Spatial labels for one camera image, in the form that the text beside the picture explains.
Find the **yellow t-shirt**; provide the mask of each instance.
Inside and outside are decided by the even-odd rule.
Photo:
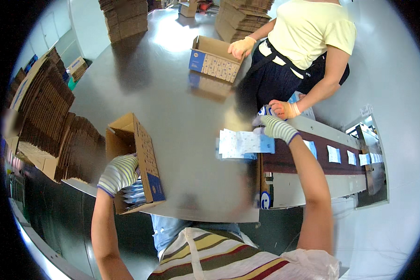
[[[351,55],[356,27],[341,5],[290,0],[277,8],[277,21],[268,38],[278,52],[288,57],[296,67],[305,70],[326,52],[327,45]],[[265,56],[271,54],[266,42],[260,44],[259,51]],[[277,56],[273,61],[285,65]]]

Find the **stainless steel table surface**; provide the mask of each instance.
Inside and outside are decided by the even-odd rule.
[[[112,121],[135,113],[151,135],[167,198],[146,212],[193,221],[256,222],[254,162],[219,160],[215,147],[224,128],[252,130],[255,104],[233,94],[214,102],[189,85],[193,39],[219,39],[214,20],[212,14],[185,18],[174,9],[154,10],[146,33],[110,45],[93,62],[73,91],[71,111],[88,118],[102,135]]]

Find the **woman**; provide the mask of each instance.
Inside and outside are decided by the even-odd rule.
[[[257,106],[269,104],[281,119],[294,118],[339,89],[352,54],[355,25],[338,0],[290,0],[277,9],[277,18],[245,39],[233,42],[228,52],[241,59],[252,52],[252,66],[238,89],[257,96]],[[325,76],[304,98],[288,99],[296,91],[305,70],[327,52]]]
[[[299,132],[285,121],[272,115],[260,116],[256,121],[266,126],[255,129],[256,132],[285,141],[296,165],[306,201],[297,249],[278,256],[258,249],[240,231],[238,224],[152,215],[154,246],[160,263],[148,279],[338,278],[339,264],[332,256],[330,190],[319,162]],[[132,279],[118,249],[113,198],[122,187],[135,182],[137,165],[138,159],[133,155],[116,157],[106,167],[98,184],[91,234],[95,260],[103,279]]]

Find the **latex glove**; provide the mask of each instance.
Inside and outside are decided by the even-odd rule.
[[[253,122],[256,125],[260,120],[266,127],[258,127],[253,130],[257,134],[266,134],[271,138],[278,138],[285,141],[287,145],[296,135],[300,135],[294,127],[287,124],[284,120],[280,120],[273,115],[259,115]]]
[[[246,53],[248,56],[253,49],[253,46],[257,40],[252,37],[246,36],[243,40],[238,40],[230,44],[228,53],[232,53],[233,57],[240,60],[243,56],[243,53]]]
[[[282,120],[292,119],[301,114],[299,108],[297,108],[297,103],[291,104],[274,99],[269,102],[269,105],[274,113]]]
[[[124,187],[130,186],[137,181],[140,174],[136,169],[138,158],[133,154],[120,155],[114,158],[101,175],[98,186],[111,197]]]

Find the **wall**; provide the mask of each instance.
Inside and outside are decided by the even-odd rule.
[[[68,3],[82,56],[95,60],[111,44],[98,0],[68,0]]]
[[[335,256],[350,267],[344,279],[392,279],[420,237],[420,51],[387,1],[341,4],[358,30],[350,77],[313,109],[318,120],[340,128],[364,105],[374,107],[390,203],[362,210],[353,210],[353,200],[334,203]]]
[[[41,21],[52,13],[54,17],[54,29],[45,28],[44,31],[46,33],[49,32],[49,35],[59,39],[72,28],[68,16],[67,0],[52,1],[51,4],[47,6],[44,13],[40,15],[38,21],[34,24],[33,30],[28,35],[26,42],[23,44],[21,53],[16,60],[14,70],[11,73],[11,79],[15,77],[19,68],[24,68],[35,54],[40,57],[51,47],[47,46],[45,43],[44,34],[41,29]]]

